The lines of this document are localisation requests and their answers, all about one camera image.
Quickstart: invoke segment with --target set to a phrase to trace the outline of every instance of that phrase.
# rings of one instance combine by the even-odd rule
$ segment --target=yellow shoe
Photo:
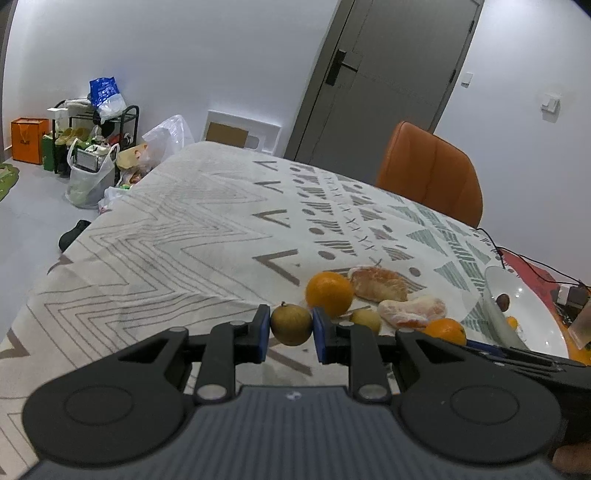
[[[76,128],[74,130],[74,133],[72,133],[72,136],[66,140],[66,146],[71,147],[76,138],[80,141],[85,142],[88,139],[88,135],[90,135],[90,130],[88,130],[87,128]]]
[[[74,129],[72,127],[66,128],[56,140],[56,145],[65,145],[69,139],[73,139],[72,135],[74,135]]]

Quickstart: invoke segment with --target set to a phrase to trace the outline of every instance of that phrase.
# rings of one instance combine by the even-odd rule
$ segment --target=blue plastic bag
[[[90,102],[98,110],[103,124],[127,108],[114,77],[101,77],[90,82]]]

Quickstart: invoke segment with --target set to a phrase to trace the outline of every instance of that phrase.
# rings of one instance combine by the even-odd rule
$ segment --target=door handle
[[[333,58],[333,62],[330,65],[328,75],[326,76],[326,80],[324,81],[327,85],[330,85],[331,87],[335,86],[336,78],[339,76],[341,67],[345,67],[346,69],[349,69],[355,73],[358,71],[358,69],[346,64],[343,61],[345,59],[345,55],[347,55],[347,52],[345,52],[344,50],[338,49],[336,51],[335,57]]]

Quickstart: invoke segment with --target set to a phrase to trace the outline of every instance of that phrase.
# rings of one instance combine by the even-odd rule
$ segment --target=orange paper bag
[[[19,118],[12,122],[12,157],[41,165],[41,139],[49,130],[47,118]]]

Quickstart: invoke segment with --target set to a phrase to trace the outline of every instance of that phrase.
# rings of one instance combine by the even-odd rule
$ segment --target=white wall
[[[18,0],[4,75],[10,121],[46,116],[115,76],[140,133],[175,113],[194,136],[208,109],[289,135],[337,0]]]
[[[591,18],[571,0],[485,0],[462,72],[436,134],[476,167],[481,226],[591,282]],[[562,95],[556,123],[545,92]]]

